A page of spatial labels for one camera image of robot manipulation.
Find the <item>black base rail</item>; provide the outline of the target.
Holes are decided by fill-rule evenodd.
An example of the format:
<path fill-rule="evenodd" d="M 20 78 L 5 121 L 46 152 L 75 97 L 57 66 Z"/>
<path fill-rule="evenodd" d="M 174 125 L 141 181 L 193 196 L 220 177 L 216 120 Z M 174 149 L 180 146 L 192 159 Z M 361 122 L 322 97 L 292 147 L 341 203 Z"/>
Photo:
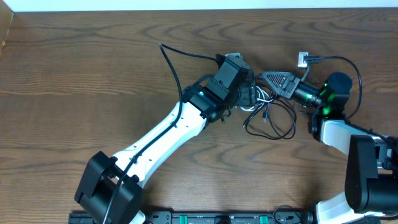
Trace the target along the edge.
<path fill-rule="evenodd" d="M 146 216 L 147 224 L 294 224 L 301 223 L 294 212 L 270 213 L 172 213 L 153 212 Z"/>

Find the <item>cardboard panel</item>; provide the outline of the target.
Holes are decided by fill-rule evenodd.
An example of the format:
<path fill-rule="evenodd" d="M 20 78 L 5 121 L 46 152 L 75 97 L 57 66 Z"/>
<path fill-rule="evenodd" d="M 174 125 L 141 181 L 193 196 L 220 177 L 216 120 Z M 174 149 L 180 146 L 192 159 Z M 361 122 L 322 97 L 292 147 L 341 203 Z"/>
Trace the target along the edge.
<path fill-rule="evenodd" d="M 9 33 L 12 21 L 14 18 L 14 12 L 9 6 L 1 0 L 0 2 L 0 55 L 2 55 L 3 49 L 6 44 L 6 38 Z"/>

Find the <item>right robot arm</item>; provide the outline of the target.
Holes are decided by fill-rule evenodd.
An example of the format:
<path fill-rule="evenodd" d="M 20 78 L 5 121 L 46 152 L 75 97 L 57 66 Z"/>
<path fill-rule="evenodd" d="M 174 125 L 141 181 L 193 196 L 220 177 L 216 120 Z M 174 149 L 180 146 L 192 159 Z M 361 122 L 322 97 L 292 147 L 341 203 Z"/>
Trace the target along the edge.
<path fill-rule="evenodd" d="M 314 111 L 308 131 L 348 157 L 345 189 L 305 212 L 302 223 L 358 223 L 397 219 L 397 138 L 353 124 L 344 114 L 352 79 L 334 72 L 321 88 L 290 72 L 263 72 L 278 96 Z"/>

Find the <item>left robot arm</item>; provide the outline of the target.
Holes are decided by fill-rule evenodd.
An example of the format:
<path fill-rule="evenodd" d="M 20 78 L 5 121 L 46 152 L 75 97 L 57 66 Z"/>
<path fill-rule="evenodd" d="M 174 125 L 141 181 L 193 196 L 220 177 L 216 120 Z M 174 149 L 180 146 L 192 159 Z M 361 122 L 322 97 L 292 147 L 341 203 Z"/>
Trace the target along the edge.
<path fill-rule="evenodd" d="M 230 116 L 253 70 L 241 54 L 217 55 L 216 75 L 202 76 L 182 91 L 168 116 L 131 146 L 108 157 L 96 153 L 87 163 L 75 201 L 94 223 L 144 223 L 142 191 L 155 170 L 182 144 L 209 124 Z"/>

